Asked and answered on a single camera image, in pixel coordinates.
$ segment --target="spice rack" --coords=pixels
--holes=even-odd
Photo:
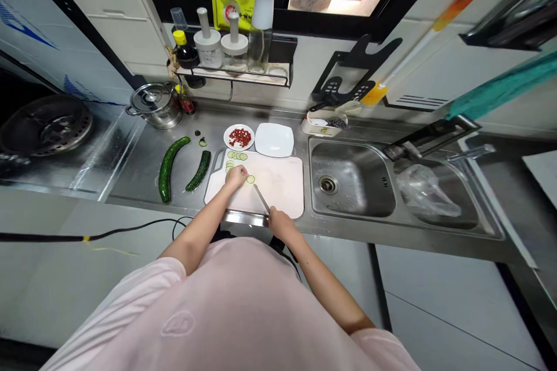
[[[196,31],[194,28],[189,28],[186,31],[188,42],[190,42],[190,37],[192,37],[193,41],[193,34]],[[196,77],[290,88],[294,77],[294,53],[297,46],[297,38],[273,35],[269,51],[269,69],[265,74],[249,71],[216,70],[203,66],[197,66],[192,69],[179,68],[175,71],[175,74],[182,83],[185,82],[182,76],[194,75]]]

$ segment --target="person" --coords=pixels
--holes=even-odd
[[[269,228],[312,292],[257,239],[209,244],[247,176],[231,169],[161,256],[122,279],[42,370],[419,370],[284,212],[271,208]]]

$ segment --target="chopped red pepper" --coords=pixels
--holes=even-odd
[[[242,148],[245,148],[251,141],[251,133],[245,129],[235,129],[230,133],[231,140],[229,141],[230,146],[234,146],[238,142]]]

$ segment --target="white cutting board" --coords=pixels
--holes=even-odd
[[[220,169],[209,177],[205,203],[219,192],[225,183],[226,161],[233,161],[234,166],[244,165],[250,175],[255,177],[255,184],[265,197],[269,207],[275,206],[292,219],[303,213],[303,170],[302,160],[296,157],[272,158],[257,152],[244,151],[248,156],[245,161],[228,158],[229,149],[221,149],[216,154],[216,161]],[[265,207],[252,184],[244,183],[234,193],[228,205],[230,210],[267,214]]]

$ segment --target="cabinet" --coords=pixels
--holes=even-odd
[[[133,74],[167,75],[172,45],[151,0],[74,0]]]
[[[472,338],[475,342],[466,342],[465,346],[480,343],[489,347],[481,345],[476,357],[484,355],[485,351],[489,353],[489,361],[499,358],[499,355],[492,355],[491,351],[495,350],[519,363],[545,369],[494,263],[389,246],[378,245],[376,249],[393,332],[401,339],[406,335],[403,342],[415,346],[413,350],[432,350],[433,357],[439,356],[440,351],[448,355],[459,352],[458,341]],[[403,321],[397,317],[399,314],[405,317]],[[435,343],[426,343],[424,335],[430,333],[419,329],[422,322],[432,329],[431,334],[443,340],[428,336],[427,339]],[[445,339],[444,333],[450,334],[454,341]],[[436,344],[446,347],[440,350],[435,348]],[[442,366],[442,355],[439,358],[438,365]],[[441,369],[427,368],[419,362],[418,365],[423,369]]]

